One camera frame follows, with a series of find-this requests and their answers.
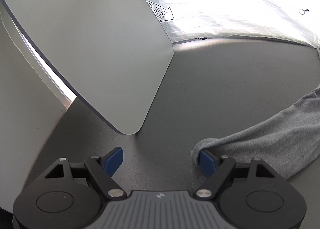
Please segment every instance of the wall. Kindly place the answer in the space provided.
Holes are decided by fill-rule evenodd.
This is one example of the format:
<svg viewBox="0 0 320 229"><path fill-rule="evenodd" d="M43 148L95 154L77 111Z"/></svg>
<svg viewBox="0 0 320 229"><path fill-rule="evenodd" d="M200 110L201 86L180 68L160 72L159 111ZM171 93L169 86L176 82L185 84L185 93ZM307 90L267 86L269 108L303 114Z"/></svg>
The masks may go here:
<svg viewBox="0 0 320 229"><path fill-rule="evenodd" d="M8 16L1 4L0 12ZM0 22L1 208L12 212L34 160L65 110Z"/></svg>
<svg viewBox="0 0 320 229"><path fill-rule="evenodd" d="M71 102L74 100L75 95L49 68L43 59L40 58L39 54L15 26L1 2L0 12L1 22L3 23L10 38L13 40L15 46L20 50L23 57L28 61L28 63L36 71L51 92L54 93L54 95L64 104L66 108L68 108Z"/></svg>

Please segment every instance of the arrow graphic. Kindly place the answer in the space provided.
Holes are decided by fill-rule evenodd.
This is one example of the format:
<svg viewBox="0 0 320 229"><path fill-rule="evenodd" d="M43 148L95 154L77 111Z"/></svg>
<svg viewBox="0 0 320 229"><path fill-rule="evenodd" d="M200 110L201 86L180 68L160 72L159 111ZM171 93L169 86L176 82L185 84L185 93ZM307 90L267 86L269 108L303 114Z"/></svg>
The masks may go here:
<svg viewBox="0 0 320 229"><path fill-rule="evenodd" d="M151 8L153 14L156 15L156 17L158 18L158 20L160 22L174 19L170 7L165 9L164 7L161 7L160 5L158 5L152 1L146 0L146 2L148 3L149 7Z"/></svg>

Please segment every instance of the gray ribbed plate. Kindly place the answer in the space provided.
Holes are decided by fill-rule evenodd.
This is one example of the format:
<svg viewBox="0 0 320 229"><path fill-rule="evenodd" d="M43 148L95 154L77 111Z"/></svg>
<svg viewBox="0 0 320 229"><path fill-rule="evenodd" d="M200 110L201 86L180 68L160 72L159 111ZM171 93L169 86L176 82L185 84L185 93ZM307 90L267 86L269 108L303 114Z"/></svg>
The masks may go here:
<svg viewBox="0 0 320 229"><path fill-rule="evenodd" d="M235 229L207 201L188 191L133 191L123 201L110 202L86 229Z"/></svg>

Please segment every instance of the gray panel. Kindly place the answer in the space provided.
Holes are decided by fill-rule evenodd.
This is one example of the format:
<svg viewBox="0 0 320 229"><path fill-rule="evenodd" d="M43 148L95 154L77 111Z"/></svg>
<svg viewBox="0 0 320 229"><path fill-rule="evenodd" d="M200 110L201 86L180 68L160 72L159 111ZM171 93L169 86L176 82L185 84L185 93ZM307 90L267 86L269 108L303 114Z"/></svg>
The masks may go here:
<svg viewBox="0 0 320 229"><path fill-rule="evenodd" d="M235 229L214 205L186 191L133 191L123 201L109 203L86 229Z"/></svg>
<svg viewBox="0 0 320 229"><path fill-rule="evenodd" d="M12 212L35 158L65 111L0 18L0 208Z"/></svg>
<svg viewBox="0 0 320 229"><path fill-rule="evenodd" d="M116 134L76 99L44 146L28 181L59 157L78 162L120 146L124 162L114 179L126 192L191 190L190 151L199 140L257 124L320 83L317 51L306 46L215 39L174 47L174 57L138 134ZM316 210L308 215L320 202L319 181L312 171L294 184L307 196L306 225L318 221Z"/></svg>
<svg viewBox="0 0 320 229"><path fill-rule="evenodd" d="M107 123L136 133L173 56L145 0L4 0L56 74Z"/></svg>

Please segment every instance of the gray table surface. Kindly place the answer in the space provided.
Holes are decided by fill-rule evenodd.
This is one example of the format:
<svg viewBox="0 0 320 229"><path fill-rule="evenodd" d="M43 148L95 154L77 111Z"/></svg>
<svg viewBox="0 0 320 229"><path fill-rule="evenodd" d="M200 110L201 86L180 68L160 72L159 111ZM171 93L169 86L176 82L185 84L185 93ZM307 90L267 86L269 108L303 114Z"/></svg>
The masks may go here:
<svg viewBox="0 0 320 229"><path fill-rule="evenodd" d="M69 107L37 158L27 183L53 161L79 162L116 146L124 162L114 175L127 192L191 190L190 151L289 107L320 83L311 47L258 39L207 39L174 45L174 56L141 130L115 133L79 99ZM301 229L320 224L319 160L289 181L305 197Z"/></svg>

